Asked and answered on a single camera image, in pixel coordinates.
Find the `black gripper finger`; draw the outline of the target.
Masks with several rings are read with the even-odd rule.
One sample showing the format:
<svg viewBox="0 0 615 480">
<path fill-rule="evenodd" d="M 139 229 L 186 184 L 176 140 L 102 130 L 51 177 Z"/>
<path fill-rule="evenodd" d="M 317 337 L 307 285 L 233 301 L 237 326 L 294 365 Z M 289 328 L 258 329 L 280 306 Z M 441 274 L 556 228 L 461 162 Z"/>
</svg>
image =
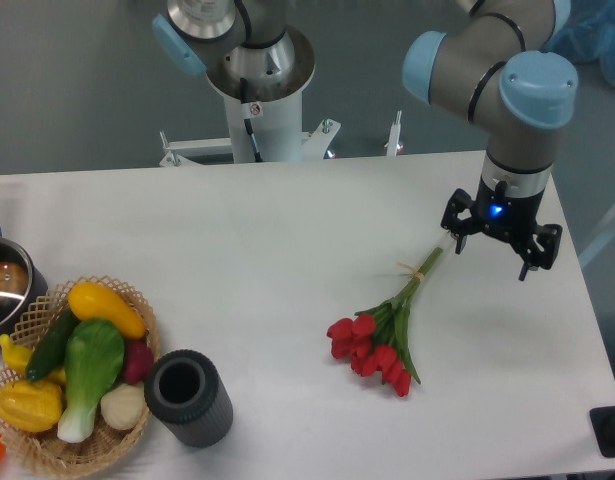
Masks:
<svg viewBox="0 0 615 480">
<path fill-rule="evenodd" d="M 523 264 L 518 280 L 524 281 L 530 271 L 550 270 L 559 253 L 563 227 L 559 224 L 535 224 L 520 254 Z"/>
<path fill-rule="evenodd" d="M 475 201 L 463 189 L 457 189 L 449 198 L 441 219 L 441 227 L 455 240 L 455 253 L 461 254 L 467 238 L 476 233 L 476 223 L 472 215 Z"/>
</svg>

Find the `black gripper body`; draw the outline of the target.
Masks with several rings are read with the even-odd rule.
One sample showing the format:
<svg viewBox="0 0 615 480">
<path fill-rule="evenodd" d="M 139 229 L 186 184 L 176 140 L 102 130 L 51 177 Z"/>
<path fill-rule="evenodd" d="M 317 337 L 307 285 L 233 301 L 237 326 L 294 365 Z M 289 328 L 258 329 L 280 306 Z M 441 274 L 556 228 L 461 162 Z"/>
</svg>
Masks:
<svg viewBox="0 0 615 480">
<path fill-rule="evenodd" d="M 537 225 L 543 194 L 524 198 L 498 196 L 495 189 L 480 180 L 476 199 L 469 208 L 470 233 L 483 233 L 509 244 L 513 250 L 526 250 Z"/>
</svg>

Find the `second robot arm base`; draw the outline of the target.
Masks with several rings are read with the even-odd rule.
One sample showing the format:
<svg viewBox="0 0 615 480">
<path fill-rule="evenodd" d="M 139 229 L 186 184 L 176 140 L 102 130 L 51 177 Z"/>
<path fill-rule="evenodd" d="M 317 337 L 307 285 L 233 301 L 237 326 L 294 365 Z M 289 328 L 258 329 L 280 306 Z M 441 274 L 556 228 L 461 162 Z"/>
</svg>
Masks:
<svg viewBox="0 0 615 480">
<path fill-rule="evenodd" d="M 287 23 L 286 1 L 168 1 L 152 20 L 161 48 L 190 76 L 205 75 L 242 103 L 271 102 L 312 80 L 309 40 Z"/>
</svg>

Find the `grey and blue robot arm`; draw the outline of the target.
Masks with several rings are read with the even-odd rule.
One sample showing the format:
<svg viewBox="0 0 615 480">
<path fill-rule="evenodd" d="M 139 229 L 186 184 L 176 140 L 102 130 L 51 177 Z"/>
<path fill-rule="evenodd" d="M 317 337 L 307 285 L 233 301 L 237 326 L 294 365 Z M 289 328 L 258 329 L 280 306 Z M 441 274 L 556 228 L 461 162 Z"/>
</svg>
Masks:
<svg viewBox="0 0 615 480">
<path fill-rule="evenodd" d="M 536 216 L 578 88 L 572 63 L 542 47 L 566 23 L 567 1 L 466 1 L 458 35 L 428 31 L 410 46 L 402 83 L 415 98 L 488 135 L 476 195 L 449 198 L 441 226 L 456 241 L 484 234 L 521 258 L 520 277 L 550 269 L 562 227 Z"/>
</svg>

